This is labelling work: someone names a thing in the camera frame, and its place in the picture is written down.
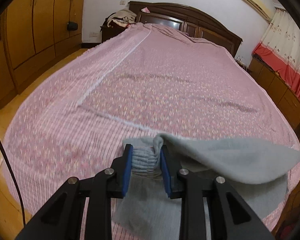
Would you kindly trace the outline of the white and red curtain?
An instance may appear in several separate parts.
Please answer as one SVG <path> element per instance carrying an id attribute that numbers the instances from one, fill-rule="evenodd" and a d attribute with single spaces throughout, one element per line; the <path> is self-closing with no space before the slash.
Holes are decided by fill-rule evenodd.
<path id="1" fill-rule="evenodd" d="M 253 54 L 278 72 L 300 100 L 300 29 L 288 12 L 276 10 Z"/>

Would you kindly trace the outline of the dark wooden headboard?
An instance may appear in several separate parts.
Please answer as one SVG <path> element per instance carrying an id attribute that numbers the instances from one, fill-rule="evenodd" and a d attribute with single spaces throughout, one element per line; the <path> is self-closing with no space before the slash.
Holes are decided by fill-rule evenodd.
<path id="1" fill-rule="evenodd" d="M 136 14 L 136 22 L 162 24 L 204 38 L 223 46 L 232 56 L 243 41 L 212 16 L 187 5 L 130 1 L 129 10 Z"/>

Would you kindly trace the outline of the grey fleece pants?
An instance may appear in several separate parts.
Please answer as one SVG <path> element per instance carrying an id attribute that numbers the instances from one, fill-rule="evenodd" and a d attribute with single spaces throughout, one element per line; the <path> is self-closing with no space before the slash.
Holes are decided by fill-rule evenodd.
<path id="1" fill-rule="evenodd" d="M 256 138 L 190 140 L 161 133 L 123 144 L 133 146 L 132 176 L 113 221 L 141 239 L 176 239 L 179 233 L 181 202 L 165 193 L 159 167 L 162 146 L 183 168 L 203 178 L 223 176 L 262 219 L 281 211 L 289 191 L 288 172 L 300 165 L 300 151 Z"/>

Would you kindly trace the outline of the pile of clothes on nightstand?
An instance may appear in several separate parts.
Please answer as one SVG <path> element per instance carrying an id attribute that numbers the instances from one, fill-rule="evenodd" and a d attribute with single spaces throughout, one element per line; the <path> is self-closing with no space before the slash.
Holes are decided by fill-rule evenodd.
<path id="1" fill-rule="evenodd" d="M 122 9 L 114 14 L 111 14 L 107 20 L 107 26 L 110 27 L 112 25 L 117 25 L 122 28 L 127 28 L 129 25 L 135 23 L 135 19 L 137 14 L 130 11 L 129 9 Z"/>

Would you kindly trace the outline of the black bag on wardrobe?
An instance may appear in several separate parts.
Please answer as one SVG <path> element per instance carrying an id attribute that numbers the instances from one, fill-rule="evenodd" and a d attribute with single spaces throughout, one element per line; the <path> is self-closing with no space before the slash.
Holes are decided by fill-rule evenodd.
<path id="1" fill-rule="evenodd" d="M 69 21 L 67 23 L 67 31 L 77 31 L 78 30 L 78 24 L 76 22 Z"/>

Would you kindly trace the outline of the white wall air conditioner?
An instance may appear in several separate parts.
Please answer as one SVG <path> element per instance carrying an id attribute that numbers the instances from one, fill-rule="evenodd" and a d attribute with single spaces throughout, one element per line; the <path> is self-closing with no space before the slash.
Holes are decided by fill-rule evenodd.
<path id="1" fill-rule="evenodd" d="M 242 0 L 258 12 L 268 23 L 273 19 L 276 8 L 271 0 Z"/>

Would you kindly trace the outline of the low wooden side cabinet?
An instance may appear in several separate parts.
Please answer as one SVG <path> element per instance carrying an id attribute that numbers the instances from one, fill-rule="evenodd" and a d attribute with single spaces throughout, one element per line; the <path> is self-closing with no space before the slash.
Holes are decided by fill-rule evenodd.
<path id="1" fill-rule="evenodd" d="M 291 127 L 297 128 L 300 124 L 300 100 L 279 73 L 270 68 L 256 54 L 253 55 L 248 69 L 250 75 L 266 90 Z"/>

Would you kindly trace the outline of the brown wooden wardrobe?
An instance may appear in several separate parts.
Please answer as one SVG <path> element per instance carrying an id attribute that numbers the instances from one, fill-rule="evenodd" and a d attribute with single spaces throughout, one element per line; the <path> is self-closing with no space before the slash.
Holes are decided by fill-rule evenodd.
<path id="1" fill-rule="evenodd" d="M 84 0 L 13 0 L 0 15 L 0 109 L 82 44 Z M 69 21 L 77 31 L 67 31 Z"/>

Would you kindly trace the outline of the pink patterned bedspread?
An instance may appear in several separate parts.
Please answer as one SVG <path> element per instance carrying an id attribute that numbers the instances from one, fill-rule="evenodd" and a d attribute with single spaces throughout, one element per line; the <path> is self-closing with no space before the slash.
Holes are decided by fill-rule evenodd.
<path id="1" fill-rule="evenodd" d="M 161 133 L 256 138 L 300 151 L 270 96 L 225 48 L 137 23 L 48 77 L 21 104 L 4 139 L 15 175 L 8 188 L 34 216 L 70 177 L 87 179 L 111 167 L 125 139 Z M 282 209 L 300 165 L 288 178 Z M 141 239 L 113 221 L 123 198 L 111 199 L 111 239 Z M 270 232 L 282 209 L 259 217 Z"/>

